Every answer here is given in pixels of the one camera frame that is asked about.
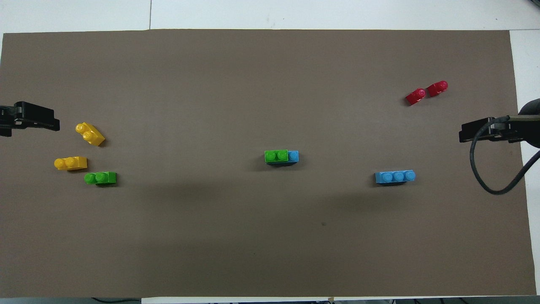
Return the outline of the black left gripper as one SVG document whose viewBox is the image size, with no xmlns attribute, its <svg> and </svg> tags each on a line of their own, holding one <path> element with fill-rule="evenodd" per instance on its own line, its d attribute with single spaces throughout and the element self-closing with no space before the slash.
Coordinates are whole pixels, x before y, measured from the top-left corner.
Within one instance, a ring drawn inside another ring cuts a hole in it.
<svg viewBox="0 0 540 304">
<path fill-rule="evenodd" d="M 2 129 L 44 128 L 60 130 L 60 120 L 54 119 L 54 110 L 20 101 L 13 106 L 0 106 Z"/>
</svg>

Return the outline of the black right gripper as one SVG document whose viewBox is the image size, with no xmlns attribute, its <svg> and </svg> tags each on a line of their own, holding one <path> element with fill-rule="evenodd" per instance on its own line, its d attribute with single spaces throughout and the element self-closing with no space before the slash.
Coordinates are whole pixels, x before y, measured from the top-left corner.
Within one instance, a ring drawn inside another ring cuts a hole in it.
<svg viewBox="0 0 540 304">
<path fill-rule="evenodd" d="M 508 141 L 510 144 L 521 142 L 523 136 L 517 129 L 512 129 L 510 116 L 488 117 L 476 131 L 476 122 L 464 123 L 459 131 L 459 142 L 465 143 L 475 140 Z"/>
</svg>

